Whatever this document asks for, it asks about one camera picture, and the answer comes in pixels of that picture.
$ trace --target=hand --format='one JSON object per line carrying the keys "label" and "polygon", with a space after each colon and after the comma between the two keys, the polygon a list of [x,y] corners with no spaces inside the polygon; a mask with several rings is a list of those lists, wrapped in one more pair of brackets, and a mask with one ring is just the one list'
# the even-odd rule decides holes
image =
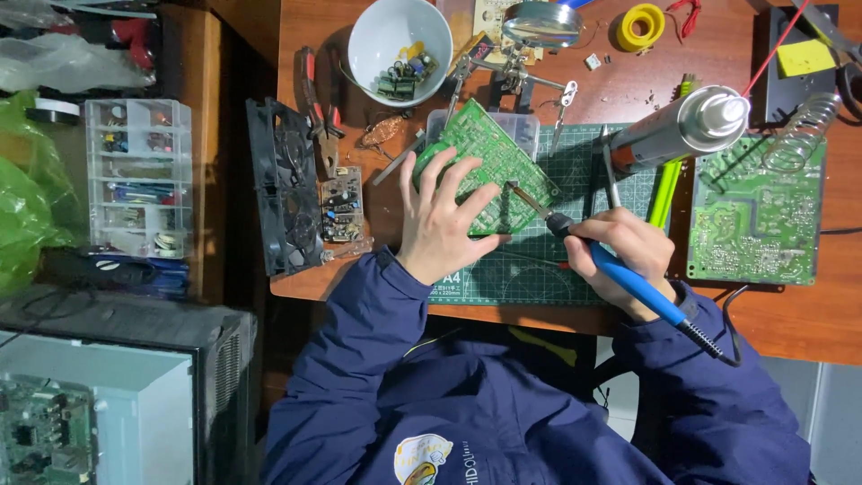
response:
{"label": "hand", "polygon": [[408,154],[401,167],[404,230],[396,258],[408,273],[425,285],[433,285],[512,239],[493,235],[473,241],[467,237],[473,219],[500,195],[500,187],[491,183],[476,189],[461,206],[455,204],[458,185],[472,169],[482,165],[480,159],[467,156],[449,167],[440,189],[434,193],[440,171],[455,154],[454,147],[448,148],[428,163],[422,171],[419,193],[410,181],[416,155]]}
{"label": "hand", "polygon": [[581,237],[608,244],[626,266],[679,305],[677,292],[665,278],[673,254],[673,242],[663,230],[640,220],[627,209],[617,207],[571,225],[569,232],[573,236],[564,240],[569,266],[610,304],[619,306],[635,320],[647,322],[659,317],[596,268],[590,247]]}

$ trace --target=aerosol can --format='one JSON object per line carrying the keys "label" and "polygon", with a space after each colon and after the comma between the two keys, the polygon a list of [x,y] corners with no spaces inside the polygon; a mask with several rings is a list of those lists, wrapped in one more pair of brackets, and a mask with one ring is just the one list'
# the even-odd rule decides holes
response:
{"label": "aerosol can", "polygon": [[748,129],[751,105],[729,87],[692,91],[610,140],[610,159],[622,173],[635,173],[690,154],[723,150]]}

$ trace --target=yellow sponge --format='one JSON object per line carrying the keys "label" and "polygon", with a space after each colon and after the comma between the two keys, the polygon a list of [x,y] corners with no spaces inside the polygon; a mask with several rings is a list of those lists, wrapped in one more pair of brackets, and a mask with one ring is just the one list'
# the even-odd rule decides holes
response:
{"label": "yellow sponge", "polygon": [[786,78],[835,68],[829,47],[817,39],[779,46],[776,54]]}

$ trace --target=white bowl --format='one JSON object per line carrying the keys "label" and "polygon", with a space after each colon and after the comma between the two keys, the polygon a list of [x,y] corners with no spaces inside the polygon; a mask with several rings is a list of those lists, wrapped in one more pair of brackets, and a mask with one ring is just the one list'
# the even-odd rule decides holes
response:
{"label": "white bowl", "polygon": [[[380,72],[398,60],[402,47],[417,41],[440,63],[437,69],[416,86],[410,101],[394,101],[375,94]],[[426,0],[377,0],[362,12],[353,25],[347,44],[350,70],[365,94],[379,103],[407,108],[425,101],[440,89],[452,63],[452,32],[443,15]]]}

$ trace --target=person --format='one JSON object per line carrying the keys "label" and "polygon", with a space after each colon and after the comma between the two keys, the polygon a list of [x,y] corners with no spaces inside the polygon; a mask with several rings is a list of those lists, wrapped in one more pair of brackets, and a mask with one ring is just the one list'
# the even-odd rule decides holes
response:
{"label": "person", "polygon": [[[621,308],[613,350],[667,402],[648,459],[603,422],[602,409],[531,373],[513,350],[454,332],[414,348],[441,278],[477,261],[508,236],[467,236],[471,221],[500,193],[489,184],[460,206],[459,182],[481,161],[451,165],[437,154],[411,184],[415,156],[403,163],[403,241],[363,255],[327,301],[323,328],[297,358],[283,399],[270,414],[262,481],[276,484],[803,484],[809,445],[778,385],[744,340],[732,368],[597,270],[582,238],[607,243],[637,273],[677,302],[710,336],[721,312],[682,282],[665,278],[673,243],[625,209],[574,224],[563,241],[571,267]],[[729,336],[717,343],[729,349]],[[552,375],[572,372],[547,355]]]}

